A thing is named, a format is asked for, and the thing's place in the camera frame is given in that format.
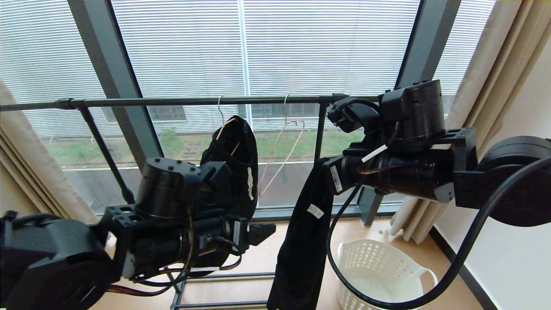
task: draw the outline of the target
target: white plastic basket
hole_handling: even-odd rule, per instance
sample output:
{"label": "white plastic basket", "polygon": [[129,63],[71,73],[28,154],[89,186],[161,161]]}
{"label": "white plastic basket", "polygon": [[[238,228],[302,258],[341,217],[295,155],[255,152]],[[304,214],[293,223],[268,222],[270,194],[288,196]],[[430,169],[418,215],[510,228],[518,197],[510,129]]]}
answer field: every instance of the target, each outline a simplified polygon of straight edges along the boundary
{"label": "white plastic basket", "polygon": [[[423,295],[421,275],[430,269],[420,266],[404,252],[375,240],[341,243],[338,266],[344,277],[360,292],[385,302],[404,302]],[[352,294],[341,282],[337,291],[343,310],[376,310]]]}

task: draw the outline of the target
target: grass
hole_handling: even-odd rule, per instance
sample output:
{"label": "grass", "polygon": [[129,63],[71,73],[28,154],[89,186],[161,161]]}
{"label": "grass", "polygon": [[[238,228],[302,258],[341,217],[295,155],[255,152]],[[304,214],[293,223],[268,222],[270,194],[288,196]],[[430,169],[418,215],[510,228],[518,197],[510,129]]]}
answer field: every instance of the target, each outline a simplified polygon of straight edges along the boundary
{"label": "grass", "polygon": [[[273,144],[279,131],[255,133],[258,157],[260,162],[270,158]],[[292,149],[298,131],[284,132],[274,149],[274,158],[283,160]],[[363,133],[355,131],[344,133],[339,129],[328,129],[323,133],[321,148],[322,156],[335,156],[342,153],[351,142],[361,141]],[[166,157],[178,158],[186,161],[199,161],[201,154],[208,148],[211,134],[196,133],[193,135],[177,135],[173,129],[168,129],[159,134],[159,141]],[[71,164],[77,167],[86,167],[89,164],[105,164],[98,145],[91,140],[53,140],[44,141],[50,153],[61,165]],[[124,138],[106,140],[107,147],[117,163],[132,163],[133,157]],[[304,131],[296,148],[291,155],[293,161],[312,160],[316,146],[316,131]]]}

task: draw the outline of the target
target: black baseboard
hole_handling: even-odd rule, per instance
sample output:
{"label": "black baseboard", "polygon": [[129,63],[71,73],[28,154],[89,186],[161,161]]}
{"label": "black baseboard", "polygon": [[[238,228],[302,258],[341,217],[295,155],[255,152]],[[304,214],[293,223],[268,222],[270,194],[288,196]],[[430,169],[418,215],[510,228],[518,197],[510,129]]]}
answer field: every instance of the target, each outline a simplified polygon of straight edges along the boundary
{"label": "black baseboard", "polygon": [[[429,235],[433,238],[434,242],[442,250],[444,255],[446,255],[448,260],[452,262],[455,258],[456,253],[453,251],[448,242],[442,237],[440,232],[435,227],[433,227],[430,230]],[[488,294],[486,294],[478,281],[476,281],[476,279],[465,266],[461,267],[461,269],[459,270],[459,276],[463,279],[463,281],[465,281],[467,287],[471,290],[471,292],[473,292],[473,295],[484,310],[498,310],[498,308],[491,301],[490,297],[488,297]]]}

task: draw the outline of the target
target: label on robot arm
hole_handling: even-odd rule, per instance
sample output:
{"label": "label on robot arm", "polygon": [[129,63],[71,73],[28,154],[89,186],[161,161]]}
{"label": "label on robot arm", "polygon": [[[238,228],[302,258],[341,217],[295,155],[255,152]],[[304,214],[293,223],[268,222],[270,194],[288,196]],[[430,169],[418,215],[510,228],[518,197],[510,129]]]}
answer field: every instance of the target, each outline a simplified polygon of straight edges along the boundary
{"label": "label on robot arm", "polygon": [[241,222],[234,222],[234,243],[239,245],[239,233],[241,232]]}
{"label": "label on robot arm", "polygon": [[316,207],[315,205],[310,205],[307,211],[317,217],[318,220],[320,219],[320,217],[323,216],[323,211],[321,211],[320,208]]}
{"label": "label on robot arm", "polygon": [[343,190],[343,186],[341,185],[341,179],[339,178],[339,173],[337,172],[336,166],[329,167],[329,170],[331,171],[331,176],[333,177],[333,183],[335,183],[335,189],[337,192]]}

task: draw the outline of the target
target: curtain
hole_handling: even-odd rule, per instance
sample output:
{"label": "curtain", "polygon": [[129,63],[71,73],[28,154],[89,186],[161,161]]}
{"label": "curtain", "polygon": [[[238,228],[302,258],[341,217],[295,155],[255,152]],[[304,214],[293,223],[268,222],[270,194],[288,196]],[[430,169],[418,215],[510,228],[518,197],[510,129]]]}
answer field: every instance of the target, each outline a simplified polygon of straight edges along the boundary
{"label": "curtain", "polygon": [[[503,126],[507,109],[549,38],[550,20],[551,1],[496,2],[446,118],[446,128],[476,128],[477,155],[484,154]],[[391,220],[391,234],[403,229],[405,240],[422,242],[446,206],[406,198]]]}
{"label": "curtain", "polygon": [[[0,104],[15,103],[0,79]],[[2,212],[47,212],[87,224],[98,221],[21,111],[0,113],[0,185]]]}

